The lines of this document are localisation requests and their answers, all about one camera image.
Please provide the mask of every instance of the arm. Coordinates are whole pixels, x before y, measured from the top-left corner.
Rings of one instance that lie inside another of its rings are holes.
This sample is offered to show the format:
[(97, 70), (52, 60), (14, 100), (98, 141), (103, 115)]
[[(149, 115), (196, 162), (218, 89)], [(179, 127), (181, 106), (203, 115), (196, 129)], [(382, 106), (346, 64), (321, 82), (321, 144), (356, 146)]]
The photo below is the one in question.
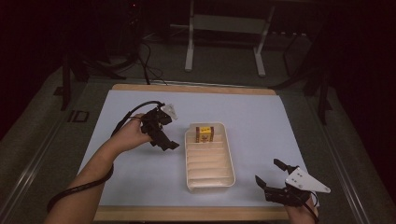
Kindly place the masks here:
[[(127, 122), (116, 134), (102, 144), (68, 188), (90, 183), (104, 177), (114, 160), (124, 151), (138, 147), (151, 138), (141, 133), (140, 119)], [(96, 213), (105, 183), (69, 195), (57, 202), (45, 223), (91, 223)]]
[[(312, 198), (309, 198), (308, 201), (306, 201), (306, 204), (312, 209), (312, 211), (315, 211)], [(312, 214), (304, 206), (292, 207), (285, 205), (285, 209), (288, 212), (291, 224), (315, 224)]]

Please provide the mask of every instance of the white tabletop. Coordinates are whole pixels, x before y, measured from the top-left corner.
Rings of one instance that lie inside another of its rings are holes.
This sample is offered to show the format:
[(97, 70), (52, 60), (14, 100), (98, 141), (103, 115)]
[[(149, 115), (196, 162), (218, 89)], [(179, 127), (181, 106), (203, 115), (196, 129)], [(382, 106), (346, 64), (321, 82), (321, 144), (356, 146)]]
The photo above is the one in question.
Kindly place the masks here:
[[(306, 170), (279, 96), (165, 91), (110, 91), (81, 167), (125, 114), (146, 101), (174, 105), (178, 119), (163, 131), (180, 147), (162, 151), (147, 143), (123, 153), (115, 161), (100, 205), (279, 206), (265, 201), (254, 176), (270, 187), (283, 188), (288, 174), (273, 159)], [(154, 106), (146, 105), (136, 113)], [(227, 129), (236, 181), (222, 193), (191, 194), (186, 184), (184, 133), (190, 123), (210, 121), (221, 122)]]

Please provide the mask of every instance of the label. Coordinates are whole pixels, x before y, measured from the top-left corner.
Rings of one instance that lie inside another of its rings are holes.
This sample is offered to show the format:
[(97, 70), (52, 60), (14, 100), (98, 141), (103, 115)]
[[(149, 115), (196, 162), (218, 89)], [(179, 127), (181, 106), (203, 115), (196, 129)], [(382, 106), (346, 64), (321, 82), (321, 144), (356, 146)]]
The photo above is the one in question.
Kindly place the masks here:
[(213, 127), (196, 127), (196, 142), (206, 143), (213, 142), (215, 129)]

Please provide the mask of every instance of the black cable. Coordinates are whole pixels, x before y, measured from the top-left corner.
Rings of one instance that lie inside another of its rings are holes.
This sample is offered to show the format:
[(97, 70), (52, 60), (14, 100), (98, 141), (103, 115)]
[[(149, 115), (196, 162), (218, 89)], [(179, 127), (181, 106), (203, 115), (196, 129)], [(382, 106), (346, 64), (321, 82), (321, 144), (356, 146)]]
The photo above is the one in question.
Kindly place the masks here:
[[(151, 69), (160, 71), (160, 74), (157, 75), (155, 74)], [(150, 67), (148, 66), (148, 71), (155, 76), (155, 78), (153, 78), (151, 81), (155, 81), (156, 79), (160, 80), (161, 82), (163, 82), (163, 84), (165, 84), (166, 86), (168, 85), (168, 83), (165, 82), (165, 80), (163, 80), (162, 76), (163, 76), (163, 70), (159, 69), (159, 68), (154, 68), (154, 67)]]
[(138, 57), (139, 61), (140, 61), (141, 64), (142, 64), (143, 72), (144, 72), (145, 79), (146, 79), (146, 83), (147, 83), (148, 85), (150, 85), (147, 67), (148, 67), (148, 63), (149, 63), (149, 57), (151, 56), (151, 48), (149, 47), (148, 44), (146, 44), (146, 43), (144, 43), (144, 42), (142, 42), (142, 45), (144, 45), (144, 46), (146, 46), (146, 47), (148, 48), (148, 57), (147, 57), (147, 59), (146, 59), (145, 62), (143, 62), (143, 59), (140, 57), (140, 55), (138, 55), (137, 57)]
[[(120, 128), (123, 126), (123, 124), (125, 123), (125, 121), (126, 121), (127, 119), (130, 119), (130, 118), (140, 119), (140, 118), (138, 118), (138, 117), (131, 117), (131, 115), (132, 115), (137, 109), (139, 109), (140, 107), (143, 107), (143, 106), (145, 106), (145, 105), (151, 105), (151, 104), (163, 105), (163, 103), (161, 103), (161, 102), (159, 102), (159, 101), (148, 101), (148, 102), (145, 102), (145, 103), (143, 103), (143, 104), (141, 104), (141, 105), (135, 107), (133, 110), (129, 111), (129, 112), (125, 115), (125, 117), (117, 124), (116, 129), (113, 131), (113, 133), (111, 134), (111, 136), (113, 136), (117, 131), (120, 130)], [(81, 191), (83, 191), (83, 190), (90, 189), (90, 188), (93, 188), (93, 187), (96, 187), (96, 186), (98, 186), (98, 185), (101, 185), (101, 184), (105, 183), (105, 182), (113, 175), (113, 172), (114, 172), (114, 164), (111, 165), (110, 171), (108, 171), (108, 173), (107, 173), (103, 178), (98, 179), (98, 180), (95, 180), (95, 181), (92, 181), (91, 183), (88, 183), (88, 184), (84, 184), (84, 185), (80, 185), (80, 186), (77, 186), (77, 187), (73, 187), (73, 188), (71, 188), (71, 189), (66, 189), (66, 190), (64, 190), (64, 191), (62, 191), (62, 192), (60, 192), (60, 193), (58, 193), (57, 195), (55, 195), (54, 197), (52, 197), (52, 198), (49, 200), (49, 203), (47, 204), (47, 211), (49, 212), (49, 211), (52, 209), (52, 207), (53, 207), (59, 200), (61, 200), (62, 198), (66, 197), (66, 196), (69, 196), (69, 195), (71, 195), (71, 194), (78, 193), (78, 192), (81, 192)]]
[(311, 213), (311, 215), (313, 216), (313, 219), (315, 220), (315, 223), (319, 223), (319, 219), (317, 217), (317, 215), (315, 214), (314, 211), (312, 211), (312, 209), (308, 206), (308, 204), (303, 203), (303, 206), (308, 209), (309, 213)]
[[(147, 70), (149, 70), (152, 75), (154, 75), (157, 79), (159, 79), (161, 82), (163, 82), (163, 84), (165, 84), (167, 86), (168, 84), (161, 78), (161, 76), (163, 75), (163, 71), (161, 69), (153, 68), (153, 67), (149, 66), (149, 57), (151, 55), (151, 47), (144, 42), (142, 42), (142, 45), (144, 45), (144, 46), (146, 46), (146, 48), (148, 48), (148, 57), (146, 59), (145, 64), (142, 64), (142, 66), (145, 70), (145, 76), (149, 77), (147, 74)], [(153, 71), (151, 71), (151, 69), (159, 70), (161, 72), (161, 74), (159, 76), (157, 76)]]
[(122, 126), (124, 125), (124, 123), (126, 122), (126, 120), (127, 120), (128, 118), (130, 118), (131, 115), (132, 115), (136, 110), (138, 110), (139, 108), (141, 108), (141, 107), (143, 107), (143, 106), (145, 106), (145, 105), (152, 105), (152, 104), (163, 105), (163, 103), (161, 103), (161, 102), (159, 102), (159, 101), (147, 101), (147, 102), (145, 102), (145, 103), (143, 103), (143, 104), (141, 104), (141, 105), (135, 107), (133, 110), (129, 111), (129, 112), (124, 116), (124, 118), (123, 118), (122, 120), (120, 120), (120, 122), (117, 124), (117, 126), (116, 126), (116, 128), (114, 129), (114, 131), (113, 131), (113, 133), (111, 134), (111, 136), (113, 136), (116, 132), (118, 132), (118, 131), (122, 128)]
[(52, 209), (52, 207), (62, 198), (69, 196), (71, 194), (77, 193), (77, 192), (81, 192), (85, 189), (90, 189), (96, 186), (99, 186), (103, 183), (105, 183), (112, 175), (113, 175), (113, 171), (114, 171), (114, 164), (111, 165), (111, 169), (110, 171), (108, 171), (108, 173), (101, 179), (98, 179), (96, 181), (92, 181), (91, 183), (88, 184), (84, 184), (84, 185), (80, 185), (71, 189), (66, 189), (60, 193), (58, 193), (57, 195), (53, 196), (50, 200), (49, 203), (47, 204), (47, 212), (50, 212), (50, 210)]
[(315, 197), (315, 204), (314, 204), (314, 207), (316, 207), (316, 206), (318, 205), (318, 196), (317, 196), (314, 192), (312, 192), (312, 191), (310, 191), (310, 192), (311, 192), (311, 194), (314, 195), (314, 197)]
[(133, 116), (133, 117), (130, 117), (130, 119), (149, 120), (149, 119), (143, 119), (143, 118), (139, 118), (139, 117), (135, 117), (135, 116)]

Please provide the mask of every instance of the gray carpet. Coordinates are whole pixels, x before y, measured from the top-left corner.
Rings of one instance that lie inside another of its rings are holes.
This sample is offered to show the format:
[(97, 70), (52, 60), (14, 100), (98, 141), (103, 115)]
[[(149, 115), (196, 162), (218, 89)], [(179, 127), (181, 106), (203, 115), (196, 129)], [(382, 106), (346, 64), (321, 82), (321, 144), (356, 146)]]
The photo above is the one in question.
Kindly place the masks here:
[[(187, 47), (177, 41), (168, 44), (148, 42), (151, 48), (148, 65), (157, 76), (160, 75), (157, 69), (161, 69), (162, 79), (168, 84), (262, 88), (288, 78), (282, 48), (289, 40), (285, 36), (273, 35), (266, 41), (266, 51), (262, 53), (268, 74), (265, 78), (256, 75), (251, 47), (222, 45), (213, 48), (205, 41), (196, 45), (193, 71), (190, 73), (184, 72)], [(145, 50), (148, 49), (142, 47), (143, 58), (148, 55)], [(144, 83), (140, 64), (120, 74), (128, 77), (122, 82)], [(2, 206), (35, 153), (46, 149), (41, 165), (35, 168), (34, 179), (27, 181), (30, 188), (17, 195), (19, 197), (14, 195), (13, 199), (18, 200), (8, 211), (8, 223), (42, 223), (50, 197), (64, 189), (76, 175), (107, 91), (114, 83), (119, 81), (101, 75), (92, 75), (87, 84), (73, 82), (73, 101), (68, 110), (61, 112), (62, 99), (52, 95), (61, 85), (61, 70), (49, 77), (0, 145)], [(318, 195), (320, 223), (396, 223), (395, 205), (376, 175), (361, 140), (337, 100), (336, 92), (330, 91), (332, 110), (326, 113), (328, 125), (322, 126), (316, 115), (318, 97), (304, 97), (303, 85), (302, 81), (277, 93), (288, 112), (309, 173), (325, 178), (326, 184), (332, 188), (331, 194)], [(85, 123), (67, 122), (71, 110), (88, 111), (90, 117)]]

